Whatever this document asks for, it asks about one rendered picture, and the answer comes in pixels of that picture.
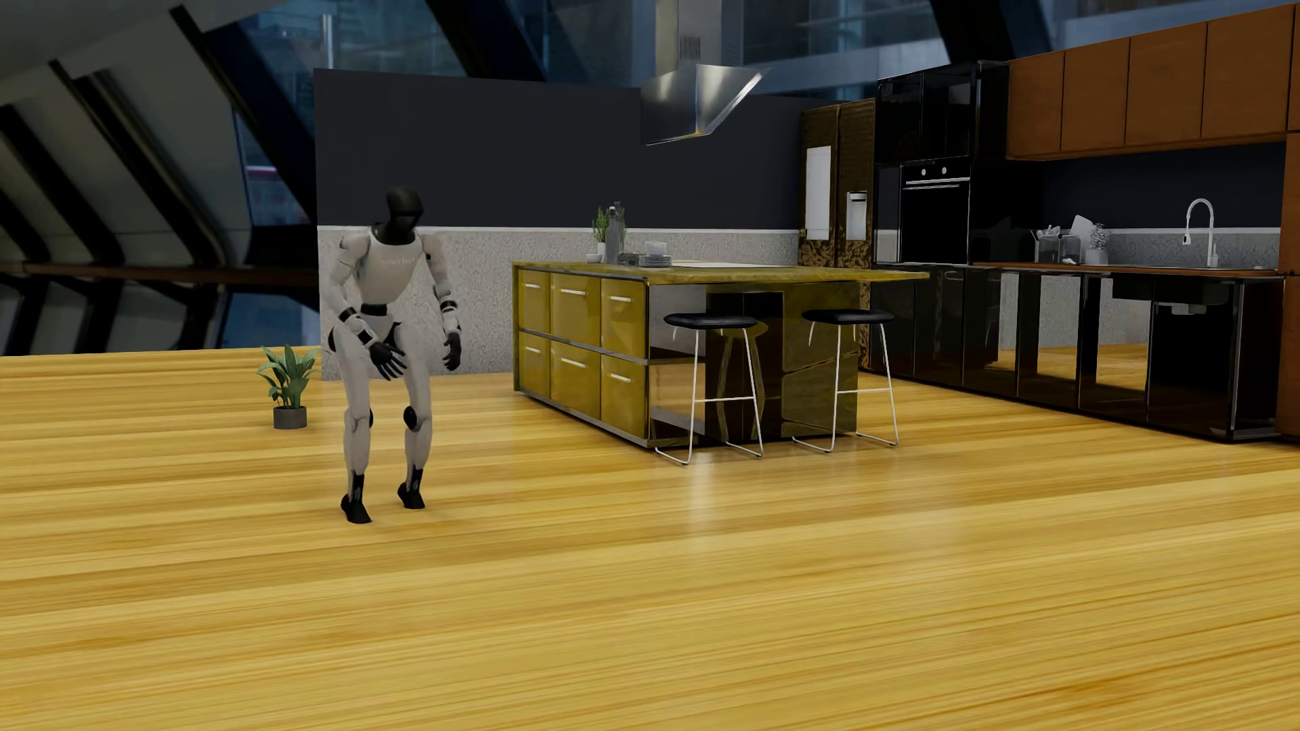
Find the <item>white left robot leg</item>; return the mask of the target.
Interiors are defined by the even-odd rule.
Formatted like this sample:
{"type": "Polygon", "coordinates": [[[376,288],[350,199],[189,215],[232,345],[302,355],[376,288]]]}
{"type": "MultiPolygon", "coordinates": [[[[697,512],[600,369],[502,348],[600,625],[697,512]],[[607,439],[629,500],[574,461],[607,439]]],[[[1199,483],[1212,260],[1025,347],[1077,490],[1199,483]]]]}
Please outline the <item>white left robot leg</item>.
{"type": "Polygon", "coordinates": [[[429,453],[432,453],[432,385],[429,385],[428,338],[421,332],[408,333],[402,323],[394,324],[393,342],[404,351],[403,362],[410,405],[403,412],[406,424],[404,454],[406,480],[398,488],[398,497],[410,510],[425,507],[420,493],[429,453]]]}

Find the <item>white right robot leg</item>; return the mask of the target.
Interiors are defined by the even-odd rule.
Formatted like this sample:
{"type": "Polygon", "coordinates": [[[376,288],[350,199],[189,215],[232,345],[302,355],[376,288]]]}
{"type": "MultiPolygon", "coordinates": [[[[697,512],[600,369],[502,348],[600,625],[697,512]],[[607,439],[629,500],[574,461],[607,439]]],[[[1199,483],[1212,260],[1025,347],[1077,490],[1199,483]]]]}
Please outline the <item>white right robot leg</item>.
{"type": "Polygon", "coordinates": [[[347,468],[347,490],[341,509],[348,523],[367,524],[370,516],[363,493],[370,457],[370,359],[358,337],[343,324],[334,325],[330,336],[335,362],[343,381],[347,407],[343,412],[343,451],[347,468]]]}

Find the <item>yellow kitchen island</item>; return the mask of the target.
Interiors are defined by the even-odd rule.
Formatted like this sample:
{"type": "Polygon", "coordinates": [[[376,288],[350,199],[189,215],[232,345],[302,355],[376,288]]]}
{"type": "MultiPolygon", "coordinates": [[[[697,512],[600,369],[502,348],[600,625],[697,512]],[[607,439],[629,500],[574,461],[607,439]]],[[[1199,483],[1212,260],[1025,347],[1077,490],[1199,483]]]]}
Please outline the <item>yellow kitchen island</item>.
{"type": "MultiPolygon", "coordinates": [[[[686,457],[694,332],[673,312],[742,313],[751,330],[763,444],[861,436],[857,406],[862,326],[892,313],[862,307],[867,284],[914,278],[890,269],[776,267],[673,260],[668,268],[582,261],[514,264],[515,389],[638,446],[686,457]]],[[[720,363],[705,333],[699,376],[720,363]]],[[[748,395],[734,339],[728,394],[748,395]]],[[[749,402],[724,403],[731,440],[757,450],[749,402]]],[[[715,405],[697,411],[697,444],[722,444],[715,405]]]]}

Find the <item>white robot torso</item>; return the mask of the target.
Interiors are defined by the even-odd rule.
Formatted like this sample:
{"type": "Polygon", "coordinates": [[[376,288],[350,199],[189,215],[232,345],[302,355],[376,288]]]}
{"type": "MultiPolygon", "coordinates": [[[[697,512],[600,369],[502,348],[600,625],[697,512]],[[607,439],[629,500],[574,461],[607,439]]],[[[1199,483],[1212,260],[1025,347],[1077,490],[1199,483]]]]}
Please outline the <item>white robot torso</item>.
{"type": "MultiPolygon", "coordinates": [[[[352,264],[352,277],[363,304],[387,306],[396,300],[410,284],[424,248],[416,230],[411,229],[408,234],[410,238],[404,243],[386,243],[380,241],[372,229],[365,241],[354,234],[343,237],[339,242],[339,248],[347,254],[352,264]]],[[[370,356],[377,356],[380,360],[390,359],[391,349],[381,342],[355,308],[348,308],[347,316],[339,315],[339,320],[363,346],[367,346],[370,356]]]]}

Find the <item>potted green floor plant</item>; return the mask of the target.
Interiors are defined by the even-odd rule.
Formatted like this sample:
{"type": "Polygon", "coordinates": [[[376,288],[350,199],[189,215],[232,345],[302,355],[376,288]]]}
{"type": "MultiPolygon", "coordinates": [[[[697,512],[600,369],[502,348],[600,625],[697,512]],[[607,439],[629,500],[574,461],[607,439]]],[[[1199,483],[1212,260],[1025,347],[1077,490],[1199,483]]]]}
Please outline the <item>potted green floor plant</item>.
{"type": "Polygon", "coordinates": [[[309,349],[299,356],[289,345],[281,350],[261,347],[266,356],[257,375],[269,385],[268,397],[276,402],[273,408],[273,427],[276,429],[292,431],[307,428],[307,408],[302,405],[302,395],[312,376],[318,375],[316,363],[320,349],[309,349]]]}

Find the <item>white robot leg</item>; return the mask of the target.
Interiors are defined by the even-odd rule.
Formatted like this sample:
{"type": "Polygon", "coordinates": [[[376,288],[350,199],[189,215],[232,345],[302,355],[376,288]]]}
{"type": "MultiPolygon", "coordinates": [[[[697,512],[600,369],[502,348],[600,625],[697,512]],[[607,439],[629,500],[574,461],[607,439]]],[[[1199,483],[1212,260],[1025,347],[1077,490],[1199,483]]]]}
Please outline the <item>white robot leg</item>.
{"type": "Polygon", "coordinates": [[[404,454],[406,480],[398,488],[398,497],[410,510],[425,507],[420,493],[429,453],[432,453],[432,385],[429,385],[428,338],[421,332],[408,333],[402,323],[394,324],[393,342],[404,351],[403,362],[410,405],[403,412],[406,424],[404,454]]]}
{"type": "Polygon", "coordinates": [[[335,362],[343,381],[347,407],[343,412],[343,451],[347,468],[347,490],[341,509],[348,523],[367,524],[370,516],[363,493],[370,457],[370,359],[358,337],[343,324],[334,325],[330,336],[335,362]]]}

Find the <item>black oven tower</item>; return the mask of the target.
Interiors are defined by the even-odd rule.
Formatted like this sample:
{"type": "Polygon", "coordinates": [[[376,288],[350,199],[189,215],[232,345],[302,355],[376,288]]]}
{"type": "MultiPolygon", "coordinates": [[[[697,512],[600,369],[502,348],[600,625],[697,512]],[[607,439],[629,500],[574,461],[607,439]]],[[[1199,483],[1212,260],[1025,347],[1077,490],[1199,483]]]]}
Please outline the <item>black oven tower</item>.
{"type": "Polygon", "coordinates": [[[1008,61],[962,61],[876,86],[875,160],[898,169],[900,263],[967,265],[1006,157],[1008,61]]]}

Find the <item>black glossy base cabinets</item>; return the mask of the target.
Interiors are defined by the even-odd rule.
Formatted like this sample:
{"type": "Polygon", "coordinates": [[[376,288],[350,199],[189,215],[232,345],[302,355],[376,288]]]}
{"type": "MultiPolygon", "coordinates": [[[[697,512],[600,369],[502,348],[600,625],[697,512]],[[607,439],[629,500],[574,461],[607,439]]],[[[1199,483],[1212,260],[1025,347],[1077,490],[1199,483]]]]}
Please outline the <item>black glossy base cabinets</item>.
{"type": "Polygon", "coordinates": [[[897,265],[867,369],[1204,440],[1274,440],[1284,280],[1260,269],[897,265]]]}

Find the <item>white sink faucet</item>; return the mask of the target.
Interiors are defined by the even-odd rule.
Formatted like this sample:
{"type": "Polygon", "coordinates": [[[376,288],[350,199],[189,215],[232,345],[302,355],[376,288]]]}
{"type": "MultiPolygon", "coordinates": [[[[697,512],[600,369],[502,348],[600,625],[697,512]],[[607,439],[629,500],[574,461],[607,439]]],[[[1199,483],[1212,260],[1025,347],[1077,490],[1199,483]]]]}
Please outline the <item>white sink faucet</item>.
{"type": "Polygon", "coordinates": [[[1193,243],[1193,235],[1196,235],[1196,233],[1199,232],[1199,229],[1195,229],[1192,224],[1193,211],[1197,207],[1204,207],[1208,213],[1208,225],[1204,228],[1202,232],[1205,241],[1205,267],[1208,269],[1217,269],[1219,264],[1219,256],[1214,243],[1214,232],[1216,232],[1214,207],[1212,206],[1212,202],[1209,202],[1206,198],[1202,196],[1196,198],[1187,207],[1184,215],[1184,229],[1180,243],[1182,246],[1191,246],[1193,243]]]}

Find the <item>black robot head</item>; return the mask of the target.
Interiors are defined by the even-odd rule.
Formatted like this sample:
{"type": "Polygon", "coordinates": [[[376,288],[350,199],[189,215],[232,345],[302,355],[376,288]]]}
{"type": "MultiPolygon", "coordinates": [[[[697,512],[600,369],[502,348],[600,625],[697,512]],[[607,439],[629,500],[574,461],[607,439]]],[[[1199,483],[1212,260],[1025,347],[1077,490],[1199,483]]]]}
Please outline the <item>black robot head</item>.
{"type": "Polygon", "coordinates": [[[387,220],[370,229],[376,241],[393,246],[413,242],[419,220],[424,213],[419,194],[406,186],[393,186],[387,190],[386,206],[387,220]]]}

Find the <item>brown wall cabinets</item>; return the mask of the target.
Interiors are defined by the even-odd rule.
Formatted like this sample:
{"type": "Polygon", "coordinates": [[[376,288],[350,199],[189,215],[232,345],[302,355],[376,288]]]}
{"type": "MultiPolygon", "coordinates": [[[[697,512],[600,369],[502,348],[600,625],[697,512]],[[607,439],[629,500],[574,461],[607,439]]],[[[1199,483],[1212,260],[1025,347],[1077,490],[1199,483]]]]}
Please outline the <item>brown wall cabinets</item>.
{"type": "Polygon", "coordinates": [[[1300,3],[1010,62],[1006,156],[1300,146],[1300,3]]]}

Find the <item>steel range hood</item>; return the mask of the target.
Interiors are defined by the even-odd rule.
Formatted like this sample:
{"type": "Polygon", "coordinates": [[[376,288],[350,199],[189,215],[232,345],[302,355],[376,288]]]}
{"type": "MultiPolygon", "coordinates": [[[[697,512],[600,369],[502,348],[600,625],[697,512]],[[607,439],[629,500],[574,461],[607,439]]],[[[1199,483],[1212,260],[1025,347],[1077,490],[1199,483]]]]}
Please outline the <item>steel range hood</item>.
{"type": "Polygon", "coordinates": [[[642,144],[711,134],[768,72],[690,62],[653,75],[640,87],[642,144]]]}

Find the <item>dark brown refrigerator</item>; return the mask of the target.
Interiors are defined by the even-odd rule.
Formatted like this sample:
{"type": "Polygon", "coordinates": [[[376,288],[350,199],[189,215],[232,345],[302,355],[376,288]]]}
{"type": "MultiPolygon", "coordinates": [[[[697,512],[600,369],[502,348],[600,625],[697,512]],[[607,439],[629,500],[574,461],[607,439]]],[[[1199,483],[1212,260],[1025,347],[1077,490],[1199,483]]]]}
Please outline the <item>dark brown refrigerator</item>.
{"type": "Polygon", "coordinates": [[[871,268],[875,117],[872,98],[803,109],[800,265],[871,268]]]}

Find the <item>grey countertop canister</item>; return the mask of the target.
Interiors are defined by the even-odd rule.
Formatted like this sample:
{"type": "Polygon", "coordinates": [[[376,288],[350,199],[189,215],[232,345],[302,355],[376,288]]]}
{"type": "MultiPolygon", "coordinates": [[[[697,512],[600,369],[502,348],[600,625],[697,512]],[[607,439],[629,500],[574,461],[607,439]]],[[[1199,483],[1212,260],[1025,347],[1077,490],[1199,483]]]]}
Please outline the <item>grey countertop canister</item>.
{"type": "Polygon", "coordinates": [[[1069,229],[1049,226],[1034,232],[1036,242],[1035,261],[1052,264],[1082,264],[1082,237],[1069,229]]]}

